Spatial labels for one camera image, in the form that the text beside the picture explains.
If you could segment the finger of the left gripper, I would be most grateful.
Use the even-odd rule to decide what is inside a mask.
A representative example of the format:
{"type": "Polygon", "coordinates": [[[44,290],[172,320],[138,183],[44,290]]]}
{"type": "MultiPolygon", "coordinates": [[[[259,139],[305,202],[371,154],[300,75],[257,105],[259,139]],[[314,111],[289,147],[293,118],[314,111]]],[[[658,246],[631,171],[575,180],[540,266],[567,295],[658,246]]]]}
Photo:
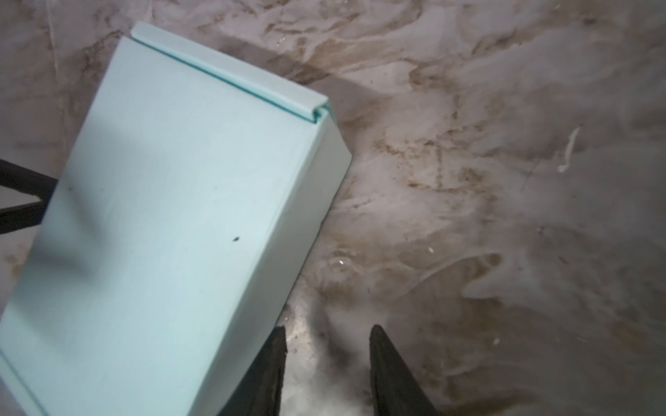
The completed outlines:
{"type": "Polygon", "coordinates": [[[1,187],[38,197],[37,202],[1,209],[1,233],[40,225],[58,180],[1,160],[1,187]]]}

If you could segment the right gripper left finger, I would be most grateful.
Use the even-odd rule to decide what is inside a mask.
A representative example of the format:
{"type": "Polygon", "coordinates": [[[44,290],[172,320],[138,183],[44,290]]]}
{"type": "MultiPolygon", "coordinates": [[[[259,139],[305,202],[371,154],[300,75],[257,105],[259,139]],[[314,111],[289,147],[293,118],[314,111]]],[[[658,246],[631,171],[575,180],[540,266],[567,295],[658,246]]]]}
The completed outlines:
{"type": "Polygon", "coordinates": [[[275,327],[218,416],[279,416],[287,354],[285,328],[275,327]]]}

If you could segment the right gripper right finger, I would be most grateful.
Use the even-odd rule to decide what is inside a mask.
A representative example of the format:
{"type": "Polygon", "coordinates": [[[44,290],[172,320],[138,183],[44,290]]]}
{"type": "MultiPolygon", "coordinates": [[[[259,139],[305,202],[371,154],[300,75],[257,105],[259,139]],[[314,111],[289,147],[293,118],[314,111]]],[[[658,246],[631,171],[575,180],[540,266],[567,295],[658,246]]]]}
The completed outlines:
{"type": "Polygon", "coordinates": [[[382,326],[369,337],[370,384],[374,415],[438,415],[382,326]]]}

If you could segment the mint paper box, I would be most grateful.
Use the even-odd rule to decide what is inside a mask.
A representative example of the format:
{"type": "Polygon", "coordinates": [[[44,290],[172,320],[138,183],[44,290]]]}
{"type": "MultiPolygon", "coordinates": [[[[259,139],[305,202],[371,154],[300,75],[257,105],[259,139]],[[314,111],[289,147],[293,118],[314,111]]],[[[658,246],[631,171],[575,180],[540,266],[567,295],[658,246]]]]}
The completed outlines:
{"type": "Polygon", "coordinates": [[[28,415],[218,415],[350,161],[325,95],[135,24],[3,310],[3,383],[28,415]]]}

